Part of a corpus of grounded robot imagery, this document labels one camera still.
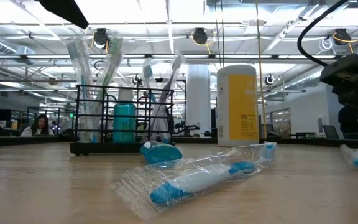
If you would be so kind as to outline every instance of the black metal rack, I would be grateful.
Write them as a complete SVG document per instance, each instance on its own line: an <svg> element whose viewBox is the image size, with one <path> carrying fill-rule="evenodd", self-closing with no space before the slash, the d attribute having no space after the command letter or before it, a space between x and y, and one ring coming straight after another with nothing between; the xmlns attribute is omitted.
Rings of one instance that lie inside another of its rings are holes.
<svg viewBox="0 0 358 224"><path fill-rule="evenodd" d="M173 108L173 92L174 90L163 90L155 88L141 88L139 83L136 87L119 87L119 86L97 86L97 85L77 85L77 96L76 96L76 111L75 111L75 124L74 124L74 135L75 142L70 144L70 152L79 156L80 154L88 155L90 153L139 153L141 136L138 136L139 133L147 133L147 139L150 139L152 133L170 133L172 136L173 130L162 131L162 130L151 130L151 122L154 118L162 119L173 119L172 117L172 108ZM114 95L110 95L109 92L114 90L127 89L136 91L136 101L120 101ZM102 92L101 100L97 99L84 99L81 96L82 91L90 91L91 93ZM169 103L159 103L152 101L152 95L157 96L161 95L163 92L168 92L167 101ZM80 105L83 102L99 102L101 103L101 111L95 112L95 114L81 114ZM110 103L133 103L135 105L135 116L131 115L114 115L109 114L109 110L112 107ZM167 105L170 110L171 116L152 116L153 105ZM80 118L86 117L100 117L100 129L80 129L78 128L78 123ZM120 129L109 129L108 121L114 121L114 118L136 118L135 130L120 130ZM142 120L148 123L148 128L146 130L137 130L138 122ZM99 142L79 142L78 133L80 132L99 132L100 139ZM114 132L130 132L135 133L136 141L135 143L114 143L112 136L109 136L109 133Z"/></svg>

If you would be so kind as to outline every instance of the white column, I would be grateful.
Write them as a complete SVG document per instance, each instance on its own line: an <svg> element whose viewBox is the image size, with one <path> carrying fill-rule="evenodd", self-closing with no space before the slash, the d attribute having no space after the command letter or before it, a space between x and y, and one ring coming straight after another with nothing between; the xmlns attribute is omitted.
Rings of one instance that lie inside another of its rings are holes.
<svg viewBox="0 0 358 224"><path fill-rule="evenodd" d="M186 89L186 121L187 125L200 127L198 133L204 137L205 131L211 131L211 93L208 65L188 65Z"/></svg>

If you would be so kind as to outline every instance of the teal container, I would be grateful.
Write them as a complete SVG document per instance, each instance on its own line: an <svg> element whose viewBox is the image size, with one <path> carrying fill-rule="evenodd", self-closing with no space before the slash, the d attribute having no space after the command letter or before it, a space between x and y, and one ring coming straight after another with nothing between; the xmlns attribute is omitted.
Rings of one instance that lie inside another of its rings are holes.
<svg viewBox="0 0 358 224"><path fill-rule="evenodd" d="M132 103L118 103L114 106L114 115L120 116L135 116L136 107ZM114 117L114 130L136 130L136 118L117 118ZM114 143L135 143L135 132L120 132L115 131L112 134Z"/></svg>
<svg viewBox="0 0 358 224"><path fill-rule="evenodd" d="M172 161L183 157L180 150L175 146L157 141L147 141L140 148L140 153L143 154L149 164Z"/></svg>

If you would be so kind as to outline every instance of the black cable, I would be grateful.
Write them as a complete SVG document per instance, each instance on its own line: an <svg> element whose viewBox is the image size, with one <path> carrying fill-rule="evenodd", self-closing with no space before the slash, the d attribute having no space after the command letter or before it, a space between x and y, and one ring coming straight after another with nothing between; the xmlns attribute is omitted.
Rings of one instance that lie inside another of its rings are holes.
<svg viewBox="0 0 358 224"><path fill-rule="evenodd" d="M325 63L325 62L322 62L321 60L318 60L317 58L315 58L315 57L311 56L310 54L308 54L302 47L302 39L311 30L311 28L313 28L318 22L320 22L322 19L324 19L328 14L332 13L337 8L339 8L339 6L342 6L345 2L347 2L347 0L340 0L337 3L335 3L333 6L331 6L329 9L327 9L325 12L323 12L321 16L319 16L317 19L315 19L313 22L311 22L302 31L301 35L299 35L299 38L298 38L298 50L299 50L299 52L301 52L301 54L304 55L306 58L312 60L313 62L316 62L317 64L319 64L321 66L325 67L328 64Z"/></svg>
<svg viewBox="0 0 358 224"><path fill-rule="evenodd" d="M223 3L222 3L222 0L221 0L221 12L222 12L223 67L224 67L224 22L223 22Z"/></svg>
<svg viewBox="0 0 358 224"><path fill-rule="evenodd" d="M215 16L216 16L216 1L217 0L215 0L214 2L215 2ZM218 18L216 18L216 38L217 38L217 40L218 40L218 53L219 53L219 65L220 65L220 67L222 68L222 61L221 61L221 47L220 47L220 45L219 45L219 28L218 28Z"/></svg>

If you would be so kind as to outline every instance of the office chair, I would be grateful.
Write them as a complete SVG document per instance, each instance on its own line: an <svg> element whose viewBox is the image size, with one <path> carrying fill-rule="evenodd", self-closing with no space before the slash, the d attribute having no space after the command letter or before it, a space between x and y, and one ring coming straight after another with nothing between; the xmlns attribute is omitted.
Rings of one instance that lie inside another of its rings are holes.
<svg viewBox="0 0 358 224"><path fill-rule="evenodd" d="M335 126L332 125L323 125L324 133L328 139L339 139L338 132L336 131Z"/></svg>
<svg viewBox="0 0 358 224"><path fill-rule="evenodd" d="M272 124L266 124L266 132L267 132L267 135L269 133L273 133L274 132L274 126ZM263 124L261 124L259 126L259 137L264 138L264 126L263 126Z"/></svg>

